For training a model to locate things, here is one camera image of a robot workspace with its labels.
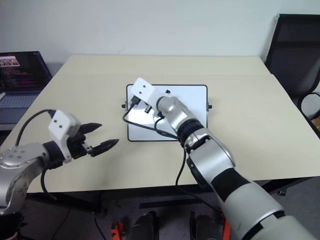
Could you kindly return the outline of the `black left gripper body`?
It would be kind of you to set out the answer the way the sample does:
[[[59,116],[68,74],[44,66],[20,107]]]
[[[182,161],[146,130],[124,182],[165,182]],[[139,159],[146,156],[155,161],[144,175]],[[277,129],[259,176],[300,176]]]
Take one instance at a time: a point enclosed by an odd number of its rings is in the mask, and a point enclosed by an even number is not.
[[[78,132],[75,136],[67,139],[67,148],[72,159],[78,159],[86,155],[91,155],[92,147],[85,143],[86,136]]]

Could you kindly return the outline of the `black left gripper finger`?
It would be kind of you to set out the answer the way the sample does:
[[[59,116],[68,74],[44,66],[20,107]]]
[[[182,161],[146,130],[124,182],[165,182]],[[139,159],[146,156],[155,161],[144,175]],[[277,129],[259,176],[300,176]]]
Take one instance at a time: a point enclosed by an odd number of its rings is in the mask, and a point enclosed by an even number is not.
[[[88,133],[95,131],[96,129],[100,128],[101,126],[102,126],[102,124],[95,123],[95,122],[85,123],[80,126],[79,132],[81,134],[85,135],[85,134],[88,134]]]
[[[119,142],[119,139],[110,139],[110,140],[104,141],[104,142],[100,143],[100,145],[92,147],[91,150],[89,151],[89,154],[91,157],[96,157],[100,154],[103,154],[103,153],[109,151],[118,142]]]

